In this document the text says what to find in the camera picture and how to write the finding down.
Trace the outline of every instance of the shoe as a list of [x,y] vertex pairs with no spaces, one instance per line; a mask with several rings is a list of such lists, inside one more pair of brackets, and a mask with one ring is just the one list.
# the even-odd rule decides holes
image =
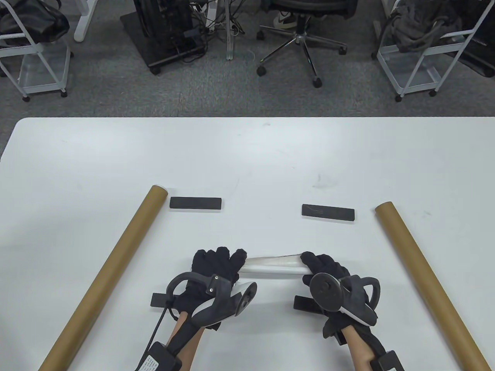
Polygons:
[[294,28],[297,25],[296,16],[290,12],[279,11],[273,20],[273,27],[279,29]]

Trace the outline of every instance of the hand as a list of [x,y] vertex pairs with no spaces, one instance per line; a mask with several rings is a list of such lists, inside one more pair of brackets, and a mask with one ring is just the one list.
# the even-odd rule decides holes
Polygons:
[[[311,275],[302,276],[302,282],[306,286],[309,286],[311,279],[317,273],[328,273],[336,279],[350,276],[347,268],[341,266],[330,256],[325,254],[316,256],[312,252],[306,251],[301,254],[301,261],[307,265],[309,270],[311,270],[311,273],[313,273]],[[323,327],[324,338],[335,335],[337,331],[342,331],[342,329],[357,323],[351,317],[341,312],[323,311],[323,313],[328,317],[328,320]]]
[[[219,275],[228,279],[233,286],[239,279],[238,272],[246,262],[246,257],[247,254],[242,249],[237,250],[232,256],[226,247],[219,247],[216,252],[198,250],[194,255],[191,271],[207,277]],[[186,290],[175,298],[172,308],[179,313],[187,312],[191,315],[199,305],[210,299],[211,296],[206,293],[205,286],[188,281]]]

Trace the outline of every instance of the brown cardboard tube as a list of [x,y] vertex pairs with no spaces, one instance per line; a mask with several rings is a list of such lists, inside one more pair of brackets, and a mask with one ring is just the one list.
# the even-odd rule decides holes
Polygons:
[[66,371],[167,198],[152,186],[39,371]]
[[375,211],[461,368],[465,371],[491,371],[394,204],[385,202]]

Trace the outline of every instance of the gray carpet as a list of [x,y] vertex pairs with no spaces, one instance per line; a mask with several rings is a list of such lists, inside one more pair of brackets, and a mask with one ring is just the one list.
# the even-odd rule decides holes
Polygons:
[[[175,63],[153,76],[119,17],[133,11],[132,0],[99,0],[86,40],[73,42],[67,91],[35,95],[25,103],[8,79],[0,79],[0,154],[15,123],[36,116],[493,116],[495,81],[457,64],[437,97],[411,94],[395,103],[395,92],[378,62],[370,60],[375,36],[372,21],[383,20],[380,0],[361,0],[355,17],[328,17],[312,23],[312,33],[349,44],[340,56],[328,49],[311,50],[323,80],[313,88],[302,50],[294,46],[267,63],[256,75],[256,60],[284,39],[255,39],[259,24],[274,14],[256,13],[247,3],[239,17],[246,35],[236,38],[235,58],[225,60],[225,44],[210,42],[207,55],[191,65]],[[75,6],[63,9],[77,21]],[[440,65],[450,61],[441,56]],[[5,60],[16,70],[20,59]]]

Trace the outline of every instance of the table leg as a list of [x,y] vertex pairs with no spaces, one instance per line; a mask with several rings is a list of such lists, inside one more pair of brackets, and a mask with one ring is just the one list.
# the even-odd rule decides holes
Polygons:
[[78,43],[81,43],[86,36],[98,0],[88,0],[86,5],[83,2],[86,2],[86,0],[76,0],[76,4],[81,11],[81,18],[74,32],[74,40]]
[[225,5],[225,30],[227,31],[227,60],[234,59],[234,38],[231,35],[232,24],[230,23],[229,1],[223,0]]

